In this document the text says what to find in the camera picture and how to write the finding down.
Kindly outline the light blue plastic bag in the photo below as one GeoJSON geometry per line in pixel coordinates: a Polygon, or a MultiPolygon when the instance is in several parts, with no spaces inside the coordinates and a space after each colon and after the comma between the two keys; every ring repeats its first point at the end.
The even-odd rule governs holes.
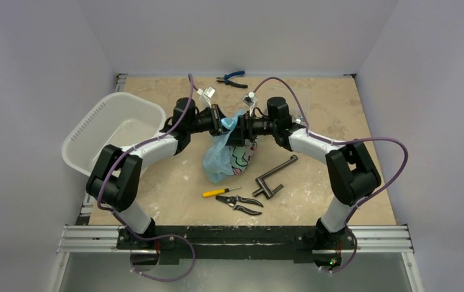
{"type": "Polygon", "coordinates": [[[227,140],[231,137],[231,131],[239,128],[239,116],[245,113],[245,110],[240,109],[235,113],[234,117],[220,119],[221,126],[228,132],[213,137],[212,145],[203,156],[203,172],[206,178],[214,184],[231,176],[241,175],[253,159],[258,147],[257,138],[253,141],[245,140],[243,146],[227,145],[227,140]]]}

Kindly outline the white plastic basin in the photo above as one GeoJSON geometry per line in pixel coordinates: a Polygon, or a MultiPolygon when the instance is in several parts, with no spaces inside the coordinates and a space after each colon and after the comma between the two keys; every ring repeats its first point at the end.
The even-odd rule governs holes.
{"type": "Polygon", "coordinates": [[[166,113],[156,103],[127,92],[107,95],[65,139],[63,161],[90,176],[104,146],[136,145],[155,136],[165,120],[166,113]]]}

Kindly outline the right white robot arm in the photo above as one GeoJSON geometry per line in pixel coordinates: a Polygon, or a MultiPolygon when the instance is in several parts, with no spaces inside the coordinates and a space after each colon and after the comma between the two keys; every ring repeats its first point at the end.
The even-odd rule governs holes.
{"type": "Polygon", "coordinates": [[[339,232],[346,228],[356,203],[381,185],[380,174],[363,142],[333,142],[308,131],[293,120],[284,98],[269,98],[267,112],[265,117],[240,115],[227,145],[243,146],[257,136],[272,136],[280,147],[307,155],[327,167],[334,198],[317,221],[315,238],[320,246],[329,248],[339,241],[339,232]]]}

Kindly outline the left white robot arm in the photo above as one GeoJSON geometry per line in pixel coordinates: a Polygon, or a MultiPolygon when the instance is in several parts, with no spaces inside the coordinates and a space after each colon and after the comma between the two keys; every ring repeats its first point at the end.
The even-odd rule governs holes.
{"type": "Polygon", "coordinates": [[[181,153],[194,133],[224,134],[224,117],[216,104],[199,110],[192,99],[178,99],[173,115],[154,137],[129,147],[104,146],[86,184],[87,194],[132,231],[134,244],[141,249],[151,247],[155,222],[136,201],[142,173],[152,164],[181,153]]]}

